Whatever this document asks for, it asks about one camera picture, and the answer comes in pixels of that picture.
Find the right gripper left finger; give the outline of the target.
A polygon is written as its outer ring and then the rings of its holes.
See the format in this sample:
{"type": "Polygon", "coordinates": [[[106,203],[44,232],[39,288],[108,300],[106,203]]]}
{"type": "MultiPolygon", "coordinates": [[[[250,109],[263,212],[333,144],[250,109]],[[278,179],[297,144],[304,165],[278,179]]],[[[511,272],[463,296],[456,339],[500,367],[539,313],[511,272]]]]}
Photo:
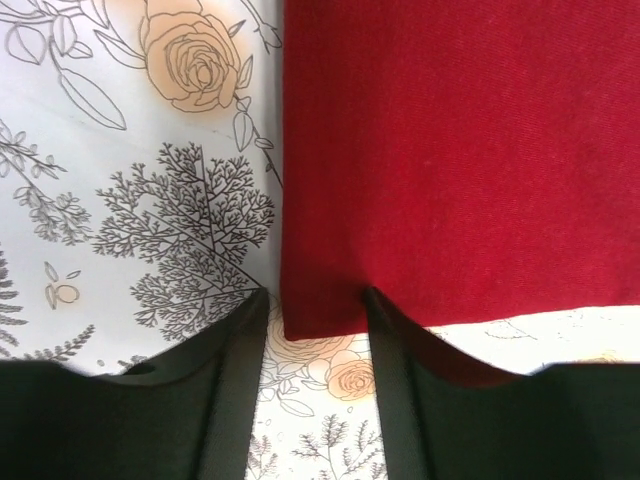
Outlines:
{"type": "Polygon", "coordinates": [[[5,479],[241,479],[269,317],[265,290],[119,375],[1,365],[5,479]]]}

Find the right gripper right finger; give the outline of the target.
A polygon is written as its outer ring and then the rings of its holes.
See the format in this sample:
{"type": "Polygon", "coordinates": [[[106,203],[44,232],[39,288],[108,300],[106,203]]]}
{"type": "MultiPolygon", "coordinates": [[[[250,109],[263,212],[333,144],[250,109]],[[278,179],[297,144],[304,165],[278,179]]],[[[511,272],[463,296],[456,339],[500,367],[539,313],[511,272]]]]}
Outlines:
{"type": "Polygon", "coordinates": [[[556,364],[519,375],[364,296],[392,479],[635,479],[639,368],[556,364]]]}

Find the red t shirt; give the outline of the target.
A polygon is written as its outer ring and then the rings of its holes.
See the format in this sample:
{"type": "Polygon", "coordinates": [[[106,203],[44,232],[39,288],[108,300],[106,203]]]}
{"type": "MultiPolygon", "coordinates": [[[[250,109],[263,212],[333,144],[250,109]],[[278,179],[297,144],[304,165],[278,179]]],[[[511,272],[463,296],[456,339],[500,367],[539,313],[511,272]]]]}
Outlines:
{"type": "Polygon", "coordinates": [[[639,301],[635,1],[288,1],[290,340],[639,301]]]}

